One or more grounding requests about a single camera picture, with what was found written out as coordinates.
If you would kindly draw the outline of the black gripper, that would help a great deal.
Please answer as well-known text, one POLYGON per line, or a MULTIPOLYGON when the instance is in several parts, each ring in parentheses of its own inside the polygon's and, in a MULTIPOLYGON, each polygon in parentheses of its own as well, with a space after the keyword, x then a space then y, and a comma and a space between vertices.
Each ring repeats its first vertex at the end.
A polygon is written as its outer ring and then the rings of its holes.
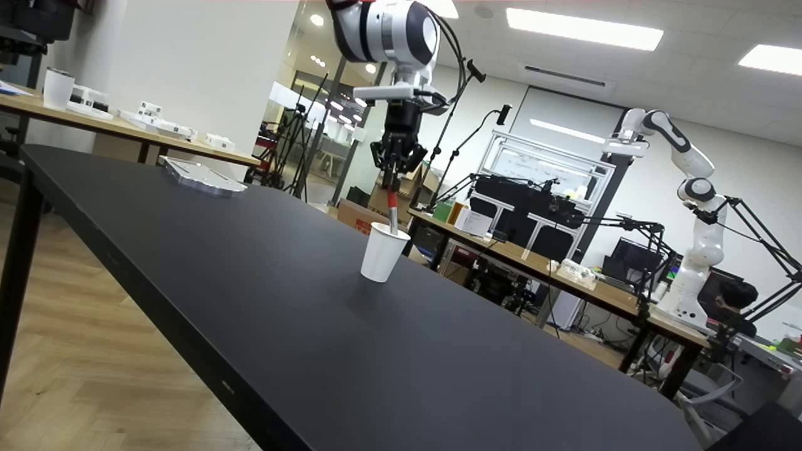
POLYGON ((392 100, 382 138, 371 147, 371 157, 383 173, 412 173, 426 157, 419 143, 423 110, 416 104, 392 100))

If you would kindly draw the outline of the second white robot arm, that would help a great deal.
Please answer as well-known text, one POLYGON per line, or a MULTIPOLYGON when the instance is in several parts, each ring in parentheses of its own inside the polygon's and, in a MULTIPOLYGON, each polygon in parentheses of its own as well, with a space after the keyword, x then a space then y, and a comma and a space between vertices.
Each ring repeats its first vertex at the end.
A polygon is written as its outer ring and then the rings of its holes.
POLYGON ((639 157, 648 148, 648 137, 661 137, 671 148, 671 163, 683 173, 676 199, 694 217, 693 246, 685 251, 679 271, 658 308, 704 332, 710 317, 699 303, 699 294, 711 269, 725 262, 725 197, 711 184, 715 163, 710 157, 701 154, 661 110, 629 109, 616 137, 607 143, 607 152, 639 157))

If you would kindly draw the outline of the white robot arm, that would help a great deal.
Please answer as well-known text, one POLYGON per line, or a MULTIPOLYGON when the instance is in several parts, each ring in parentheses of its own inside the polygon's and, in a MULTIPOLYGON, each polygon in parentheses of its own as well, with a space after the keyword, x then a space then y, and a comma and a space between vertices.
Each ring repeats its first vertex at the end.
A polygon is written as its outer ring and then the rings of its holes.
POLYGON ((387 175, 414 172, 423 113, 441 113, 447 98, 431 88, 438 55, 438 16, 419 0, 325 0, 333 38, 348 63, 389 63, 389 86, 357 88, 362 100, 387 100, 383 137, 371 147, 374 167, 387 175))

